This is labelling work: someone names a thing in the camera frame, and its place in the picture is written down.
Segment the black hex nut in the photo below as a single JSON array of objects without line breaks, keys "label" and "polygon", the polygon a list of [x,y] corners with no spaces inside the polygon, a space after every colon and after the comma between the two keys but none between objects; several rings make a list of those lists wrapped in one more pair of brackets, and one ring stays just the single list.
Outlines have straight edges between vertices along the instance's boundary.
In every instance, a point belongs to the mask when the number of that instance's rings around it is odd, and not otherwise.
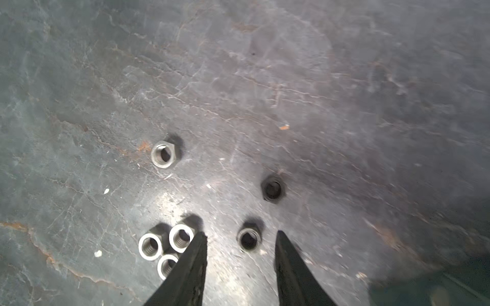
[{"label": "black hex nut", "polygon": [[261,191],[265,201],[277,204],[285,196],[286,185],[281,177],[270,175],[262,181]]},{"label": "black hex nut", "polygon": [[262,237],[258,229],[246,227],[238,232],[237,243],[242,252],[253,252],[260,247]]}]

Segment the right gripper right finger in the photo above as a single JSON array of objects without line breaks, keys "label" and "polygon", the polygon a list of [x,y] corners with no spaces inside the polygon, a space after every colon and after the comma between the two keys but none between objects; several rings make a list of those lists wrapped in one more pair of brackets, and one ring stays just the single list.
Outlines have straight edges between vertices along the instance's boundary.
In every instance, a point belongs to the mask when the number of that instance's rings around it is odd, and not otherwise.
[{"label": "right gripper right finger", "polygon": [[274,266],[280,305],[335,304],[281,230],[276,235]]}]

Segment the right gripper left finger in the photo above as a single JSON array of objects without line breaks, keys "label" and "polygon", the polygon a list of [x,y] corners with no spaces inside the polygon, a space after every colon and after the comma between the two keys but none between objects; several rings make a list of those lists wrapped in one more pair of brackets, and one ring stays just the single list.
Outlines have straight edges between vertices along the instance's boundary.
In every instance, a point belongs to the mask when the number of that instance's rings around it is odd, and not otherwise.
[{"label": "right gripper left finger", "polygon": [[145,306],[202,305],[207,268],[207,236],[198,232]]}]

